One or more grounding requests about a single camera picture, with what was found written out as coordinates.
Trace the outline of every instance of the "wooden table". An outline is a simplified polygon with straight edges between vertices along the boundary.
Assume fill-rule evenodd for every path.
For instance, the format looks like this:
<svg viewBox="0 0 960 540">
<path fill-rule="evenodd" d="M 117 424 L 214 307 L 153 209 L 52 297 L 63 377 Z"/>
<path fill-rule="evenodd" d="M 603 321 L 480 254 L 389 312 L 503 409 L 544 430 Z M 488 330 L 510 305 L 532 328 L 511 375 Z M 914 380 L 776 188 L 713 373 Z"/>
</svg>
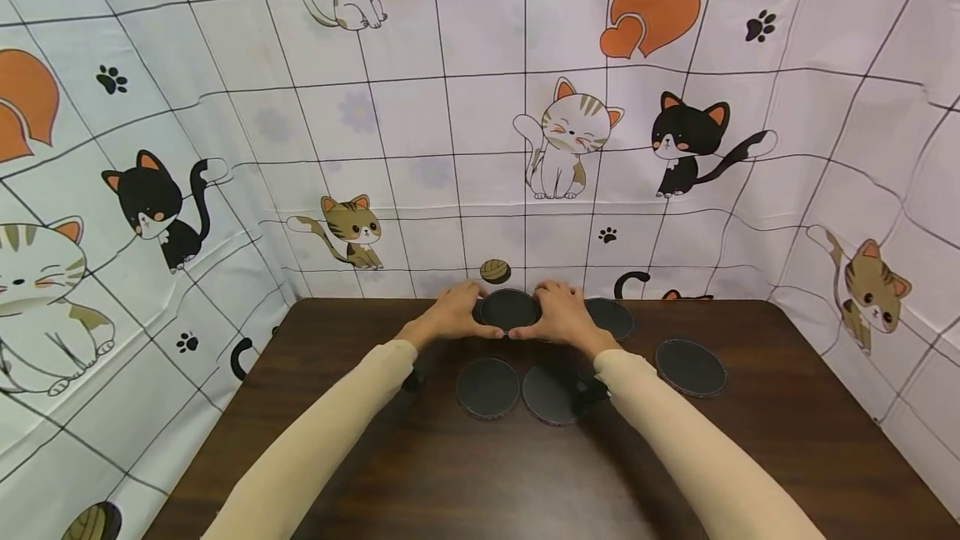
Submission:
<svg viewBox="0 0 960 540">
<path fill-rule="evenodd" d="M 200 538 L 271 441 L 430 302 L 298 302 L 145 538 Z M 726 393 L 691 401 L 827 538 L 960 538 L 946 509 L 776 307 L 625 304 L 637 319 L 627 349 L 652 361 L 663 340 L 691 338 L 725 362 Z M 422 391 L 402 391 L 380 413 L 295 538 L 707 537 L 650 447 L 610 403 L 571 427 L 543 425 L 523 401 L 504 419 L 468 417 L 456 402 L 456 377 L 486 356 L 511 363 L 520 377 L 544 359 L 579 358 L 536 342 L 469 338 L 431 347 L 417 365 L 428 375 Z"/>
</svg>

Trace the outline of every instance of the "black circular disc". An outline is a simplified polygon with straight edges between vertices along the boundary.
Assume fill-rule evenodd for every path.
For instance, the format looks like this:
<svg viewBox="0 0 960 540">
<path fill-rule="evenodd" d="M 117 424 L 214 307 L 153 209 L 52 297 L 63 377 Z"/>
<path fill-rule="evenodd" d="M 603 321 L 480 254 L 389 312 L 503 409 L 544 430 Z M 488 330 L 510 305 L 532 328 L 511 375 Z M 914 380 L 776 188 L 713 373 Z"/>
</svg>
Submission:
<svg viewBox="0 0 960 540">
<path fill-rule="evenodd" d="M 510 332 L 513 328 L 533 325 L 541 317 L 541 310 L 533 296 L 511 287 L 492 292 L 482 300 L 480 318 L 487 325 Z"/>
<path fill-rule="evenodd" d="M 727 369 L 713 352 L 691 340 L 667 340 L 657 346 L 657 370 L 680 393 L 699 398 L 723 394 Z"/>
<path fill-rule="evenodd" d="M 593 323 L 613 334 L 618 343 L 633 333 L 633 315 L 620 302 L 608 298 L 590 298 L 585 304 Z"/>
<path fill-rule="evenodd" d="M 503 418 L 519 396 L 517 372 L 499 358 L 476 359 L 457 377 L 457 401 L 472 418 Z"/>
<path fill-rule="evenodd" d="M 479 298 L 477 302 L 473 303 L 473 320 L 483 325 L 483 315 L 480 313 L 481 308 L 483 307 L 483 300 Z"/>
<path fill-rule="evenodd" d="M 585 388 L 571 368 L 535 365 L 523 378 L 523 402 L 536 419 L 551 426 L 569 426 L 587 411 L 574 403 Z"/>
</svg>

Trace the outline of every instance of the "cartoon yarn ball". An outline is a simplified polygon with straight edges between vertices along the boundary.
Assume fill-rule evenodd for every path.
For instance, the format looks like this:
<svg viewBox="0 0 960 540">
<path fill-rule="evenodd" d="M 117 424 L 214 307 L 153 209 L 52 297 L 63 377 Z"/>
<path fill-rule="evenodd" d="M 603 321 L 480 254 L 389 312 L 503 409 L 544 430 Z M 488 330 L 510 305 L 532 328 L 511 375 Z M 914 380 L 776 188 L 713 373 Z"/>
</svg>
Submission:
<svg viewBox="0 0 960 540">
<path fill-rule="evenodd" d="M 120 509 L 112 502 L 88 507 L 70 523 L 62 540 L 116 540 L 120 535 Z"/>
<path fill-rule="evenodd" d="M 510 279 L 510 266 L 500 258 L 491 258 L 480 266 L 480 277 L 490 283 L 504 283 Z"/>
</svg>

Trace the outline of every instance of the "black paw print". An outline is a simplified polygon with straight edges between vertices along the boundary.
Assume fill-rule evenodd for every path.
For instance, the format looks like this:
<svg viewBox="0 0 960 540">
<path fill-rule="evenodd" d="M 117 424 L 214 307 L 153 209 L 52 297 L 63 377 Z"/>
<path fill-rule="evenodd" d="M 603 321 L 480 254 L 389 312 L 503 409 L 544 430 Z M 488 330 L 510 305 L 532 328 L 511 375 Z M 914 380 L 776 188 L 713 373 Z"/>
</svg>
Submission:
<svg viewBox="0 0 960 540">
<path fill-rule="evenodd" d="M 193 352 L 197 350 L 197 346 L 200 345 L 200 340 L 197 340 L 193 332 L 181 333 L 181 338 L 181 340 L 177 340 L 177 348 L 181 349 L 182 353 L 187 351 Z"/>
<path fill-rule="evenodd" d="M 774 26 L 771 26 L 771 23 L 774 23 L 777 15 L 771 13 L 767 15 L 767 10 L 763 9 L 760 11 L 760 14 L 757 15 L 757 18 L 752 18 L 752 20 L 747 21 L 747 42 L 750 42 L 754 38 L 757 39 L 757 42 L 763 42 L 767 39 L 764 34 L 773 33 L 775 29 Z"/>
<path fill-rule="evenodd" d="M 107 68 L 100 66 L 100 73 L 97 73 L 97 81 L 103 86 L 108 94 L 125 93 L 127 91 L 127 79 L 120 75 L 117 67 Z"/>
<path fill-rule="evenodd" d="M 612 243 L 617 239 L 617 230 L 614 230 L 612 227 L 608 227 L 606 230 L 600 230 L 600 235 L 597 236 L 602 239 L 602 243 Z"/>
</svg>

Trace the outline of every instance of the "cat-print curtain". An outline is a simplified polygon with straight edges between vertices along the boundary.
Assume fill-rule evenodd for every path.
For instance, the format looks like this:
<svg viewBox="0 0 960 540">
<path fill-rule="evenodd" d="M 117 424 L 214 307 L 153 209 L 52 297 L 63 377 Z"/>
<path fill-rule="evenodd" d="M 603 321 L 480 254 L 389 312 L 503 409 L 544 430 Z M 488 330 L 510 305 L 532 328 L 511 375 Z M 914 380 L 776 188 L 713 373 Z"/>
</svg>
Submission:
<svg viewBox="0 0 960 540">
<path fill-rule="evenodd" d="M 140 538 L 296 300 L 467 277 L 769 301 L 960 516 L 958 40 L 960 0 L 0 0 L 2 537 Z"/>
</svg>

